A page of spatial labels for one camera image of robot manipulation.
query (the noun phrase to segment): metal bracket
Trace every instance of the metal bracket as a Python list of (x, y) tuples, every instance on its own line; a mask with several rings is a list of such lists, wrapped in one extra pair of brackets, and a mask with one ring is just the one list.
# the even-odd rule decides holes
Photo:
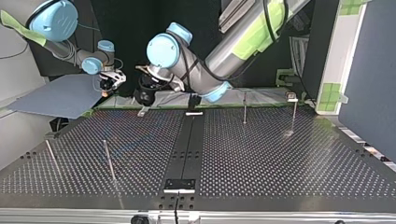
[(189, 221), (187, 223), (188, 224), (201, 224), (201, 218), (199, 217), (199, 214), (191, 213), (189, 215)]
[(347, 96), (345, 96), (343, 93), (340, 93), (340, 98), (339, 98), (338, 102), (340, 102), (342, 104), (347, 104), (348, 101), (349, 101), (349, 98)]
[(165, 183), (164, 193), (195, 193), (195, 179), (168, 179)]
[(189, 99), (189, 108), (187, 109), (186, 116), (201, 116), (203, 111), (195, 109), (201, 103), (202, 98), (196, 94), (192, 94)]
[(145, 115), (149, 112), (149, 107), (148, 106), (143, 106), (143, 108), (137, 113), (137, 116), (139, 118), (145, 117)]

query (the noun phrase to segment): vertical metal post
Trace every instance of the vertical metal post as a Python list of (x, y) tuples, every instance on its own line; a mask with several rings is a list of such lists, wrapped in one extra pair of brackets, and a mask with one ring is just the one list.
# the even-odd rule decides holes
[(244, 96), (244, 124), (247, 123), (247, 113), (248, 113), (247, 93), (245, 92), (245, 96)]
[(107, 141), (106, 140), (103, 140), (103, 146), (105, 147), (105, 152), (106, 152), (106, 155), (107, 155), (107, 162), (108, 162), (108, 166), (110, 167), (110, 172), (111, 172), (111, 175), (113, 177), (113, 180), (117, 180), (116, 179), (116, 175), (114, 174), (113, 162), (111, 161), (110, 152), (108, 151), (108, 146), (107, 146)]
[(294, 122), (294, 120), (296, 119), (297, 104), (298, 104), (298, 102), (295, 102), (295, 103), (294, 103), (294, 110), (293, 110), (293, 122)]

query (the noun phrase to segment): green tape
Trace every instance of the green tape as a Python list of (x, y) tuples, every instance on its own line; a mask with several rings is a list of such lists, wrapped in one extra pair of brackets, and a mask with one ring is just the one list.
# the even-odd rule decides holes
[(318, 111), (335, 111), (341, 95), (341, 84), (339, 83), (324, 83)]
[(42, 34), (39, 34), (35, 31), (26, 29), (24, 26), (22, 26), (17, 20), (15, 20), (11, 15), (9, 15), (4, 10), (1, 10), (0, 18), (1, 18), (1, 22), (3, 23), (3, 25), (13, 28), (14, 30), (16, 30), (18, 33), (20, 33), (24, 37), (35, 41), (37, 44), (39, 44), (43, 47), (46, 44), (46, 42), (47, 42), (46, 37), (44, 37)]
[[(280, 28), (285, 8), (281, 3), (268, 4), (270, 22), (274, 31)], [(271, 36), (264, 16), (264, 12), (250, 24), (247, 31), (233, 47), (233, 54), (242, 60), (247, 60), (257, 50), (263, 52), (272, 44)]]
[(340, 14), (342, 16), (358, 15), (363, 4), (363, 0), (343, 0), (341, 2)]

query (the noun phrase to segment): metal rod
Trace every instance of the metal rod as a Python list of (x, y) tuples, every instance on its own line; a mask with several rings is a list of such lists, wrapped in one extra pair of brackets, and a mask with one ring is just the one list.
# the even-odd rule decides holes
[(108, 146), (107, 146), (107, 141), (106, 140), (103, 140), (103, 146), (105, 147), (105, 152), (106, 152), (106, 155), (107, 155), (107, 162), (108, 162), (108, 166), (110, 167), (110, 172), (111, 172), (111, 175), (113, 177), (113, 180), (117, 180), (116, 179), (116, 175), (114, 174), (113, 162), (111, 161), (110, 152), (108, 151)]
[(244, 124), (247, 123), (247, 113), (248, 113), (247, 93), (245, 92), (245, 96), (244, 96)]
[(46, 143), (47, 143), (47, 148), (49, 149), (50, 157), (51, 157), (53, 160), (56, 160), (56, 159), (55, 159), (55, 155), (53, 154), (53, 151), (52, 151), (52, 147), (50, 146), (50, 141), (49, 141), (49, 140), (46, 140)]
[(296, 118), (297, 104), (298, 104), (298, 102), (295, 102), (295, 103), (294, 103), (294, 110), (293, 110), (293, 122), (294, 122), (294, 120), (295, 120), (295, 118)]

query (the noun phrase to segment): metal base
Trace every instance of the metal base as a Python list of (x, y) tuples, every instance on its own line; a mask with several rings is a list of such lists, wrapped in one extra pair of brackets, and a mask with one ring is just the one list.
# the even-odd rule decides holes
[(1, 207), (396, 213), (396, 174), (306, 107), (99, 111), (51, 145), (0, 172)]

